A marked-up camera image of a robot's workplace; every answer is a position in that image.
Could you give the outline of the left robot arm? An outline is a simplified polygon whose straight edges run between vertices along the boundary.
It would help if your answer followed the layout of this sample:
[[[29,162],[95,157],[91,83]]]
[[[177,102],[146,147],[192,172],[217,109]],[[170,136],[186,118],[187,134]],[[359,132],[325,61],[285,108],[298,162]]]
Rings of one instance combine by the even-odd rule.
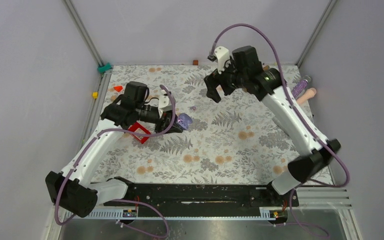
[[[54,216],[64,208],[78,217],[86,217],[100,204],[118,200],[128,206],[135,200],[135,192],[124,180],[112,178],[93,183],[92,179],[104,155],[123,134],[142,139],[170,133],[182,133],[192,124],[189,115],[176,114],[176,101],[163,85],[158,105],[149,105],[149,87],[130,81],[122,94],[100,115],[96,128],[76,156],[59,172],[50,171],[45,177],[51,201],[55,205]]]

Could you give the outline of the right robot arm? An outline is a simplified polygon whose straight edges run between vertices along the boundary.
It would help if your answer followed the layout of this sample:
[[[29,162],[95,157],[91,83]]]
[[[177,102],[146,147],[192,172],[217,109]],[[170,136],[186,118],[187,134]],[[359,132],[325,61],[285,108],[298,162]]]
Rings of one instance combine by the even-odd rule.
[[[289,191],[327,167],[341,144],[336,139],[328,139],[315,127],[291,97],[292,92],[284,85],[280,72],[275,68],[263,69],[254,47],[248,45],[229,52],[218,46],[208,59],[218,66],[204,78],[206,96],[219,103],[218,87],[226,96],[236,89],[246,89],[275,115],[299,153],[299,157],[288,163],[287,170],[268,184],[267,201],[279,206],[287,199]]]

